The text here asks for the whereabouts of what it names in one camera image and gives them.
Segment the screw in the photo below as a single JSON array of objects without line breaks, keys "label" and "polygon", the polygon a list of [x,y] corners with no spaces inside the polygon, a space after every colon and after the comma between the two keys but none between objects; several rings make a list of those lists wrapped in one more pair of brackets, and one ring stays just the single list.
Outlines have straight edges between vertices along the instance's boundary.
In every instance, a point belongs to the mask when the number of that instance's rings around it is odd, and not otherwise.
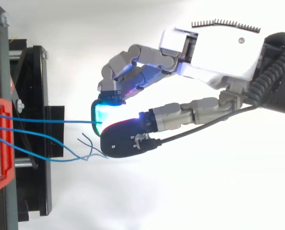
[{"label": "screw", "polygon": [[4,26],[4,27],[8,26],[7,17],[6,16],[7,16],[7,13],[5,13],[5,12],[0,15],[0,24],[2,26]]},{"label": "screw", "polygon": [[238,42],[239,42],[240,44],[243,44],[243,43],[245,42],[245,39],[244,39],[243,37],[241,37],[241,38],[238,40]]},{"label": "screw", "polygon": [[42,53],[42,58],[43,58],[44,60],[48,60],[48,52],[47,52],[47,51],[44,51],[44,52]]},{"label": "screw", "polygon": [[19,99],[17,101],[17,111],[18,113],[22,113],[22,110],[25,108],[25,105],[22,103],[22,101]]}]

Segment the black cable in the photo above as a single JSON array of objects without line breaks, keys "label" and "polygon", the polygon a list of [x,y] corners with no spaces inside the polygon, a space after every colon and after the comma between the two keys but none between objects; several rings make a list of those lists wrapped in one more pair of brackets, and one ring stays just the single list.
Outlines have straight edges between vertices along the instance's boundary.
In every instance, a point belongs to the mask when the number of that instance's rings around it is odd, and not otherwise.
[{"label": "black cable", "polygon": [[244,100],[247,104],[255,104],[260,106],[277,81],[285,74],[285,33],[276,33],[265,38],[265,43],[283,47],[284,51],[281,56],[268,67],[259,77],[251,84],[246,93]]},{"label": "black cable", "polygon": [[202,126],[163,139],[160,141],[160,143],[164,144],[172,140],[185,137],[189,134],[196,133],[221,121],[224,121],[229,117],[254,110],[261,106],[263,104],[263,99],[265,98],[266,94],[269,93],[269,91],[272,89],[274,83],[279,81],[285,74],[285,33],[281,32],[272,34],[265,38],[265,43],[273,46],[281,46],[283,47],[284,51],[282,55],[269,68],[267,68],[259,77],[256,78],[256,80],[251,83],[248,92],[245,94],[246,98],[244,99],[244,102],[247,104],[253,104],[253,106],[233,111]]},{"label": "black cable", "polygon": [[189,131],[186,131],[186,132],[184,132],[184,133],[180,133],[180,134],[174,135],[174,136],[172,136],[172,137],[169,137],[169,138],[160,140],[160,144],[164,144],[164,143],[170,142],[170,141],[172,141],[172,140],[176,140],[176,139],[185,137],[185,136],[187,136],[187,135],[189,135],[189,134],[196,133],[196,132],[201,131],[201,130],[203,130],[203,129],[205,129],[205,128],[208,128],[208,127],[210,127],[210,126],[213,126],[213,125],[215,125],[215,124],[217,124],[217,123],[219,123],[219,122],[221,122],[221,121],[227,120],[228,118],[230,118],[230,117],[232,117],[232,116],[235,116],[235,115],[238,115],[238,114],[241,114],[241,113],[244,113],[244,112],[248,112],[248,111],[254,110],[254,109],[256,109],[256,108],[257,108],[257,106],[252,105],[252,106],[249,106],[249,107],[246,107],[246,108],[243,108],[243,109],[239,109],[239,110],[233,111],[233,112],[231,112],[231,113],[229,113],[229,114],[226,114],[226,115],[224,115],[224,116],[221,116],[221,117],[219,117],[219,118],[217,118],[217,119],[215,119],[215,120],[213,120],[213,121],[211,121],[211,122],[208,122],[208,123],[206,123],[206,124],[204,124],[204,125],[202,125],[202,126],[199,126],[199,127],[197,127],[197,128],[193,128],[193,129],[191,129],[191,130],[189,130]]}]

